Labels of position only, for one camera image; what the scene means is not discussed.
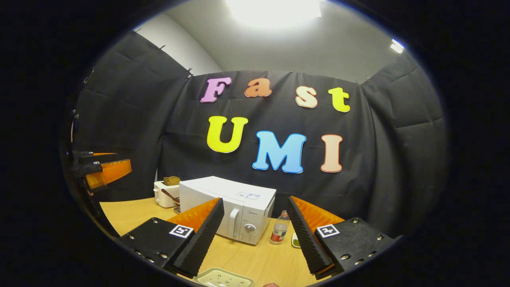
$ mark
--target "small dish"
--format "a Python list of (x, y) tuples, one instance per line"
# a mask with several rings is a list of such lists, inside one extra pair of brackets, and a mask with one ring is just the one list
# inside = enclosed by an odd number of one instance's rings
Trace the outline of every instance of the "small dish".
[(291, 243), (292, 243), (292, 246), (294, 246), (295, 248), (301, 248), (301, 244), (299, 244), (299, 240), (297, 239), (297, 234), (296, 232), (294, 232), (292, 234), (292, 240), (291, 240)]
[(194, 277), (193, 280), (208, 287), (252, 287), (253, 279), (221, 268), (210, 268)]

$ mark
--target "blue letter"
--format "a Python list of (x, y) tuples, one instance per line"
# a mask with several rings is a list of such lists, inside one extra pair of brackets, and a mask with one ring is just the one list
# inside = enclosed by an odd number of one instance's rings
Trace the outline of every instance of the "blue letter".
[(257, 161), (251, 165), (254, 169), (263, 171), (268, 169), (269, 165), (266, 162), (266, 158), (269, 157), (273, 169), (277, 170), (283, 160), (287, 158), (284, 166), (282, 166), (282, 171), (292, 174), (300, 174), (303, 172), (303, 167), (301, 166), (301, 149), (307, 137), (302, 134), (293, 133), (289, 135), (281, 148), (273, 132), (260, 131), (257, 133), (257, 137), (259, 138), (260, 144)]

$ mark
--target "white microwave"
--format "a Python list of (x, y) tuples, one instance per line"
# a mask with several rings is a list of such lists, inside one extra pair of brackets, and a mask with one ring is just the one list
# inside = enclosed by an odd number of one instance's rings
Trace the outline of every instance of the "white microwave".
[(216, 233), (254, 245), (267, 227), (268, 217), (273, 212), (275, 193), (275, 189), (215, 176), (179, 183), (182, 212), (221, 197), (225, 215)]

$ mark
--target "black curtain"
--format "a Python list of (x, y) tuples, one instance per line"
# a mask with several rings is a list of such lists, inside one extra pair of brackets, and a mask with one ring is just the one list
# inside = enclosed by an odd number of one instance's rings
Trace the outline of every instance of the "black curtain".
[[(118, 152), (133, 172), (109, 184), (103, 201), (154, 196), (158, 168), (182, 180), (215, 175), (277, 189), (273, 216), (295, 195), (343, 218), (361, 217), (390, 236), (412, 232), (443, 188), (447, 138), (439, 97), (425, 72), (406, 53), (374, 75), (355, 83), (290, 71), (233, 71), (194, 76), (143, 37), (128, 34), (96, 64), (80, 95), (83, 150)], [(201, 103), (211, 78), (231, 77), (214, 103)], [(247, 83), (271, 81), (268, 97), (247, 98)], [(317, 91), (318, 106), (299, 107), (298, 86)], [(334, 109), (329, 89), (349, 94), (347, 113)], [(227, 118), (221, 140), (228, 142), (234, 116), (246, 117), (241, 144), (232, 153), (212, 151), (208, 119)], [(258, 131), (272, 131), (282, 145), (292, 133), (307, 137), (301, 174), (255, 170)], [(320, 170), (321, 136), (343, 137), (338, 173)]]

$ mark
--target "table surface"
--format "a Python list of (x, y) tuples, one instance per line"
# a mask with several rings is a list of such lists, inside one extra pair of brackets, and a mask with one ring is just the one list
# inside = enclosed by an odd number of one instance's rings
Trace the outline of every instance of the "table surface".
[[(152, 217), (167, 220), (176, 215), (173, 208), (159, 206), (154, 198), (100, 204), (106, 217), (121, 236)], [(214, 236), (199, 273), (213, 267), (222, 268), (253, 279), (254, 287), (262, 287), (273, 282), (281, 287), (301, 287), (329, 278), (328, 276), (316, 280), (310, 274), (303, 253), (291, 245), (294, 233), (292, 223), (289, 224), (288, 233), (282, 244), (269, 243), (275, 221), (276, 219), (270, 219), (256, 245), (230, 240), (220, 235)]]

